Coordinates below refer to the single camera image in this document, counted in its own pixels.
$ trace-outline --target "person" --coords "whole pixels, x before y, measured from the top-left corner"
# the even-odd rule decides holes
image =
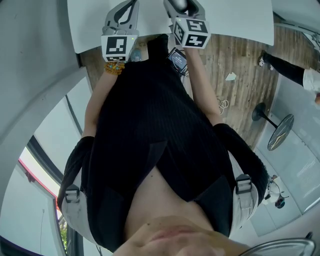
[[[315,94],[315,103],[320,105],[320,73],[312,68],[304,69],[293,65],[281,58],[274,57],[266,51],[262,51],[258,58],[258,65],[262,67],[265,63],[270,70],[275,69],[284,77],[301,85],[305,90]]]
[[[68,225],[114,256],[239,255],[248,247],[228,236],[262,202],[266,168],[223,123],[198,50],[184,49],[193,101],[167,61],[168,36],[147,47],[146,61],[123,70],[106,64],[68,158],[58,206]],[[249,194],[256,193],[247,215],[233,207],[240,207],[240,195],[232,157],[250,176]],[[73,210],[66,188],[76,175],[76,198],[87,200],[76,200]],[[87,222],[78,221],[82,214]]]
[[[285,198],[282,196],[284,188],[284,183],[282,182],[281,178],[277,175],[273,175],[269,179],[268,187],[264,194],[264,199],[262,203],[264,205],[274,204],[275,207],[281,209],[285,206]]]

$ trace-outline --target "round table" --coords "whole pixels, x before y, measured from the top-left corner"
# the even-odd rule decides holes
[[[274,126],[275,131],[273,132],[267,146],[269,151],[273,151],[278,148],[289,135],[289,132],[294,125],[295,117],[293,114],[288,114],[279,125],[276,125],[266,116],[265,110],[266,104],[261,102],[255,106],[251,117],[253,121],[258,121],[260,118],[263,118]]]

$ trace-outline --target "paper scrap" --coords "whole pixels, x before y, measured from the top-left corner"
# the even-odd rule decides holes
[[[232,72],[232,73],[230,73],[230,74],[227,75],[227,77],[226,77],[225,80],[226,80],[226,81],[232,81],[232,80],[235,80],[236,77],[237,77],[237,75]]]

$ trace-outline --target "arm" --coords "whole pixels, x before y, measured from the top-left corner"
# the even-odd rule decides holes
[[[206,115],[213,126],[223,123],[220,116],[217,96],[210,84],[205,66],[200,58],[198,50],[194,48],[185,48],[184,51],[194,102]]]
[[[98,117],[102,105],[104,104],[110,90],[115,85],[118,76],[103,72],[96,87],[93,90],[91,98],[86,106],[84,116],[84,131],[82,138],[86,136],[94,137],[96,135]]]

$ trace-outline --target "person's leg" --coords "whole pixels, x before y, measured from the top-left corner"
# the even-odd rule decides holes
[[[262,55],[262,59],[265,63],[272,65],[276,71],[281,75],[290,80],[296,82],[297,84],[304,86],[304,72],[305,70],[302,67],[293,65],[281,58],[274,57],[268,53]]]
[[[156,39],[151,40],[147,44],[149,60],[152,61],[165,61],[169,55],[168,52],[168,35],[162,34]]]

